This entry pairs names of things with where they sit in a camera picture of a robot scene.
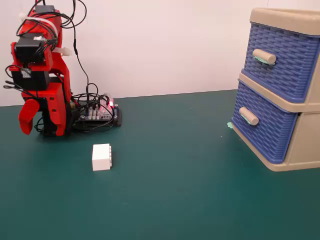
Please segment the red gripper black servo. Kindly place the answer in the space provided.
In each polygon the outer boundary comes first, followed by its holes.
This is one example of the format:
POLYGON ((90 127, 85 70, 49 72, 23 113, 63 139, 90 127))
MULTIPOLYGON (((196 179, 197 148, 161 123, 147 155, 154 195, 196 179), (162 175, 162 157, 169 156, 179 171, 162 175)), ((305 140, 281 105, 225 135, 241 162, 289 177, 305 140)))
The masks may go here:
MULTIPOLYGON (((62 85, 63 80, 60 80, 58 76, 62 73, 59 71, 31 71, 27 72, 12 71, 13 82, 24 90, 36 91, 33 95, 39 100, 40 91, 47 90, 50 83, 59 83, 62 85)), ((47 99, 47 105, 49 110, 50 120, 56 126, 55 134, 57 136, 63 136, 66 128, 66 108, 63 97, 49 97, 47 99)), ((29 135, 33 128, 33 118, 40 108, 40 105, 35 99, 27 99, 22 106, 18 121, 21 131, 29 135)))

